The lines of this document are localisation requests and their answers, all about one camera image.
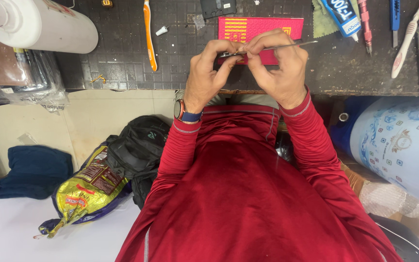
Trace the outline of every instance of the small gold component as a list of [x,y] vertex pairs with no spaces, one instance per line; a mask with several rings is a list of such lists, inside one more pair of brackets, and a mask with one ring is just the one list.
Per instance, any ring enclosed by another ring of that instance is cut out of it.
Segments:
[[106,79],[104,79],[103,74],[100,74],[100,76],[99,76],[99,77],[97,77],[97,78],[95,78],[95,79],[91,80],[91,81],[90,81],[90,83],[93,83],[93,82],[95,82],[96,80],[98,80],[98,79],[100,79],[100,78],[101,78],[101,79],[103,79],[103,84],[104,84],[104,83],[106,83]]
[[113,1],[110,1],[110,0],[103,0],[101,1],[101,4],[106,8],[113,7]]

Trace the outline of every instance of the blue watch strap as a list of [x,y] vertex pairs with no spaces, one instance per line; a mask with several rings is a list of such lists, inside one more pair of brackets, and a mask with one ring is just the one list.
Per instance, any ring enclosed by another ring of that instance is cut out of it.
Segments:
[[188,113],[188,112],[183,112],[181,120],[185,121],[185,122],[196,122],[196,121],[199,121],[201,119],[202,114],[203,114],[203,111],[201,111],[201,113],[199,113],[199,114],[192,114],[192,113]]

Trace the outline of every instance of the smartwatch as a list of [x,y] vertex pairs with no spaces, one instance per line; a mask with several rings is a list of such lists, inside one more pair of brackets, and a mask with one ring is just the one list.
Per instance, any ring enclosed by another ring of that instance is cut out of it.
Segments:
[[185,112],[185,105],[182,99],[178,99],[174,104],[174,116],[177,120],[185,122],[197,122],[200,121],[203,111],[198,114],[192,114]]

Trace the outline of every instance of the watch face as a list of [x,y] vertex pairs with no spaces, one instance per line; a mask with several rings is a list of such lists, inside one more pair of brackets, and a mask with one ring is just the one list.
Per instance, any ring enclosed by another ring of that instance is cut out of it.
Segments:
[[178,99],[176,103],[174,104],[174,116],[176,117],[176,119],[179,119],[180,113],[181,113],[181,104],[180,104],[180,99]]

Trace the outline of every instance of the tweezers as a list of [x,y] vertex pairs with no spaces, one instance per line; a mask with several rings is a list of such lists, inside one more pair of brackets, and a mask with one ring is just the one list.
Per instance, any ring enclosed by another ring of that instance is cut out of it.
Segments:
[[[283,48],[283,47],[291,47],[291,46],[302,46],[302,45],[307,45],[307,44],[311,44],[311,43],[317,43],[318,41],[310,41],[310,42],[305,42],[305,43],[295,43],[295,44],[290,44],[290,45],[283,45],[283,46],[274,46],[274,47],[268,47],[265,48],[263,50],[271,50],[271,49],[277,49],[277,48]],[[247,52],[236,52],[234,54],[231,54],[229,52],[225,52],[225,53],[221,53],[218,55],[218,58],[222,58],[222,57],[231,57],[231,56],[237,56],[237,55],[244,55]]]

